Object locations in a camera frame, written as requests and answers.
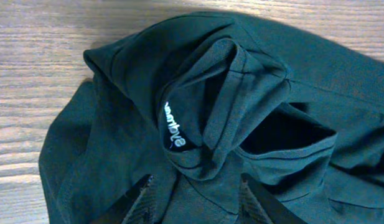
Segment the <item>black polo shirt with logo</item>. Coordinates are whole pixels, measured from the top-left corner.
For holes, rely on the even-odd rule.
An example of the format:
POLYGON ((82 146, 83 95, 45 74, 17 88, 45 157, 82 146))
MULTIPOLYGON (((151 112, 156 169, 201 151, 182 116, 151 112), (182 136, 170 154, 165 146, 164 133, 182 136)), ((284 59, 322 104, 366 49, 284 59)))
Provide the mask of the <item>black polo shirt with logo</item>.
POLYGON ((231 12, 86 50, 39 172, 50 223, 90 223, 152 175, 152 223, 238 223, 241 175, 306 223, 384 223, 384 62, 231 12))

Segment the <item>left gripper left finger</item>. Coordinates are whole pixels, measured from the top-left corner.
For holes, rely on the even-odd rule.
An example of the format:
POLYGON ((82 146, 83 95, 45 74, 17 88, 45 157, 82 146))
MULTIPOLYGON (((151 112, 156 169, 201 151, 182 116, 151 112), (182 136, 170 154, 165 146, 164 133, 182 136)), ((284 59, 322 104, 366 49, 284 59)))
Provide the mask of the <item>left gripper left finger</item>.
POLYGON ((156 179, 147 174, 90 224, 154 224, 156 212, 156 179))

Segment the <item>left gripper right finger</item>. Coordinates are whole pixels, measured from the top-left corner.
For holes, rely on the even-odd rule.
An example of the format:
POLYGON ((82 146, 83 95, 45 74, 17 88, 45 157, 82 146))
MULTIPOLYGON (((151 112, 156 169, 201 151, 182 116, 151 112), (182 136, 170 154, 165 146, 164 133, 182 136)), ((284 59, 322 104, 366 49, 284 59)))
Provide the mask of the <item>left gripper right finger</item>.
POLYGON ((247 173, 241 174, 237 223, 307 224, 247 173))

